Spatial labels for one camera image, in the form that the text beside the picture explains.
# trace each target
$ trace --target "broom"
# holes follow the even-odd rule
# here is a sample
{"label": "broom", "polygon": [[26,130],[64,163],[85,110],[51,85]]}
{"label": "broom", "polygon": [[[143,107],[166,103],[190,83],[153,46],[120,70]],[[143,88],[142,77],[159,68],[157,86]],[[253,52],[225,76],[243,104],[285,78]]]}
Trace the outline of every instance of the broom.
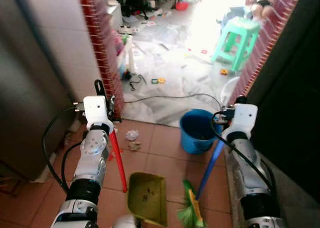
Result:
{"label": "broom", "polygon": [[199,208],[199,199],[204,191],[208,178],[213,170],[215,163],[224,148],[223,141],[219,140],[210,161],[205,169],[199,190],[195,196],[195,191],[188,180],[183,181],[184,186],[184,206],[185,208],[178,212],[178,218],[183,222],[185,228],[206,227],[206,223],[201,216]]}

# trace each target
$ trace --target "blue bucket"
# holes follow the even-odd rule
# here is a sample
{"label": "blue bucket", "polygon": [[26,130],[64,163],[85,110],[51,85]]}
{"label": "blue bucket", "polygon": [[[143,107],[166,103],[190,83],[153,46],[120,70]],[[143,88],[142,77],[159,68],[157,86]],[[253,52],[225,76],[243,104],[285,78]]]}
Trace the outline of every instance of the blue bucket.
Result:
{"label": "blue bucket", "polygon": [[[199,155],[208,151],[216,136],[212,130],[213,114],[203,109],[193,109],[180,119],[181,145],[189,154]],[[220,133],[220,125],[214,125]]]}

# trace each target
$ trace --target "person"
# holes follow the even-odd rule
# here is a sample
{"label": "person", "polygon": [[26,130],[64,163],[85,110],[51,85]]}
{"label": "person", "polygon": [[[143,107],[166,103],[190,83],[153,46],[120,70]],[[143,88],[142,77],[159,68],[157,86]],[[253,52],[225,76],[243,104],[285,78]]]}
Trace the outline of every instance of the person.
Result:
{"label": "person", "polygon": [[275,0],[245,0],[245,5],[251,6],[253,19],[263,21],[272,12]]}

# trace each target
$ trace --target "olive green dustpan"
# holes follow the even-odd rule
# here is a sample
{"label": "olive green dustpan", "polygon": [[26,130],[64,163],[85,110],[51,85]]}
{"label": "olive green dustpan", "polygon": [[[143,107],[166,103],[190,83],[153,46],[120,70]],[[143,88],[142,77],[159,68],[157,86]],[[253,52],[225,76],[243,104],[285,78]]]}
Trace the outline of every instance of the olive green dustpan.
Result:
{"label": "olive green dustpan", "polygon": [[129,179],[128,209],[147,223],[167,226],[166,180],[154,174],[135,172]]}

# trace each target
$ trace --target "green plastic stool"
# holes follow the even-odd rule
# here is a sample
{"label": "green plastic stool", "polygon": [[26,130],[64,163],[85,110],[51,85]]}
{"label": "green plastic stool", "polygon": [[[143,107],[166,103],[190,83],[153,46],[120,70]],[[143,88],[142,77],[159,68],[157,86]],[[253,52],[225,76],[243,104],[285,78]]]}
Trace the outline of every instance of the green plastic stool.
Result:
{"label": "green plastic stool", "polygon": [[[222,30],[222,35],[211,60],[214,62],[218,56],[223,57],[232,62],[232,71],[238,71],[242,61],[250,56],[258,38],[259,30],[260,25],[255,21],[241,17],[229,20]],[[240,43],[237,43],[237,36],[241,38]],[[235,55],[229,53],[233,46],[237,47]]]}

